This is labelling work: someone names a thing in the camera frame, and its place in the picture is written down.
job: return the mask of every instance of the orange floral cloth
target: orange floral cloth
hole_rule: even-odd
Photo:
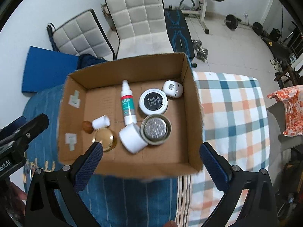
[[[280,89],[267,96],[284,103],[286,130],[285,136],[303,135],[303,85]]]

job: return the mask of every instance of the gold jar lid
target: gold jar lid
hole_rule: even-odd
[[[108,151],[115,146],[113,145],[114,142],[114,135],[112,131],[108,128],[100,128],[94,132],[93,142],[99,142],[103,146],[103,151]]]

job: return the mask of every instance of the checkered fabric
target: checkered fabric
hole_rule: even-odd
[[[259,171],[269,166],[269,128],[258,80],[252,77],[193,72],[203,107],[203,141],[231,165]],[[237,220],[248,190],[243,190],[227,226]],[[179,178],[179,226],[201,226],[215,209],[223,192],[215,187],[205,168]]]

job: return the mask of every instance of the metal tin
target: metal tin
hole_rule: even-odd
[[[151,141],[162,140],[167,133],[165,121],[158,117],[149,119],[144,126],[144,133]]]
[[[94,132],[92,142],[99,142],[103,146],[103,152],[113,149],[114,135],[108,128],[100,128]]]
[[[163,144],[170,136],[172,124],[161,114],[147,116],[141,124],[140,134],[151,145]]]

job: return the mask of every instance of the metal mesh lid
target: metal mesh lid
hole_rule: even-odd
[[[165,121],[158,117],[151,118],[145,124],[144,133],[152,141],[162,140],[167,133]]]

